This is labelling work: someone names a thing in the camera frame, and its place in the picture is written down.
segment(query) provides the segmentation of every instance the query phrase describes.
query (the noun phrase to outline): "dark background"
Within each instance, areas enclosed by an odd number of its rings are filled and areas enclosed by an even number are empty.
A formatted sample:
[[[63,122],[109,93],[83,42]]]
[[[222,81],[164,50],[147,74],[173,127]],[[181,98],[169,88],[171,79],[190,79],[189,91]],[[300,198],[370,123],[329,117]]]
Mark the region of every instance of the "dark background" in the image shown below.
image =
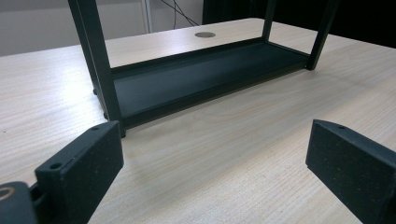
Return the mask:
[[[328,0],[278,0],[274,21],[317,30]],[[262,18],[267,0],[205,0],[203,24]],[[394,0],[341,0],[330,34],[396,49]]]

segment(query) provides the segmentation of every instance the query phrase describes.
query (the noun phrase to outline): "white wall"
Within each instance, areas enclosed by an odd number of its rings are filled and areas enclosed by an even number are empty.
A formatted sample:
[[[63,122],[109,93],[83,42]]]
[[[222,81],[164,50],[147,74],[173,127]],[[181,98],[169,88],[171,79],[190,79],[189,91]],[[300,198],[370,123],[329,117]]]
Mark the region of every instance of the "white wall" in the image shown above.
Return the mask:
[[[149,1],[153,31],[173,29],[173,9],[160,0]],[[201,23],[203,0],[177,2],[189,17]],[[144,1],[97,0],[97,3],[105,39],[148,31]],[[177,28],[187,26],[190,25],[178,16]],[[0,56],[78,44],[67,0],[0,0]]]

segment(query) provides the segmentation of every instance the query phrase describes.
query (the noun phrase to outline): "wooden table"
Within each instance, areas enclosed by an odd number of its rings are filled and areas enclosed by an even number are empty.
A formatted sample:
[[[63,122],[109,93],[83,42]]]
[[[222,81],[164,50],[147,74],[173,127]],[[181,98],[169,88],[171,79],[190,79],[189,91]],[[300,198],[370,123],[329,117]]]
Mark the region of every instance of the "wooden table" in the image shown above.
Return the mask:
[[[261,20],[107,41],[112,66],[260,36]],[[216,37],[198,38],[197,32]],[[316,32],[274,23],[309,53]],[[0,183],[105,122],[80,46],[0,58]],[[305,165],[313,119],[396,149],[396,49],[330,35],[299,71],[129,130],[90,223],[359,223]]]

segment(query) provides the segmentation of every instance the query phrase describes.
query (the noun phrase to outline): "round hole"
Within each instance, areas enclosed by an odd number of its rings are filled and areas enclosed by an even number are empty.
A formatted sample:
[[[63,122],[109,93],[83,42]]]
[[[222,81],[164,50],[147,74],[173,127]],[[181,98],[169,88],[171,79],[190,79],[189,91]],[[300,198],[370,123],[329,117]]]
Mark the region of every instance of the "round hole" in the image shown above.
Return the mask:
[[[4,199],[8,198],[14,192],[15,192],[15,189],[12,187],[0,188],[0,201],[3,201]]]
[[[55,170],[55,169],[58,169],[58,168],[61,167],[61,166],[62,166],[61,163],[55,163],[55,164],[52,164],[49,168],[50,168],[51,170]]]
[[[201,37],[201,38],[210,38],[210,37],[214,37],[216,35],[211,32],[200,32],[200,33],[196,33],[195,36]]]

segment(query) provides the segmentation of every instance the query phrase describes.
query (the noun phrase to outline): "light wood tabletop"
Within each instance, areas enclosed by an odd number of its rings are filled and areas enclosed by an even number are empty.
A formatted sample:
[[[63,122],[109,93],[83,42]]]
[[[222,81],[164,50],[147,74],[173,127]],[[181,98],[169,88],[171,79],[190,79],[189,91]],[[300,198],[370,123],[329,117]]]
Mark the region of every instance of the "light wood tabletop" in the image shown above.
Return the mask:
[[[119,66],[260,36],[262,25],[230,21],[106,45]],[[310,53],[315,37],[275,22],[270,41]],[[106,120],[80,46],[1,57],[0,68],[0,183],[30,186],[38,165]],[[360,223],[306,168],[312,120],[395,150],[395,95],[396,49],[329,35],[314,71],[128,130],[124,167],[90,223]]]

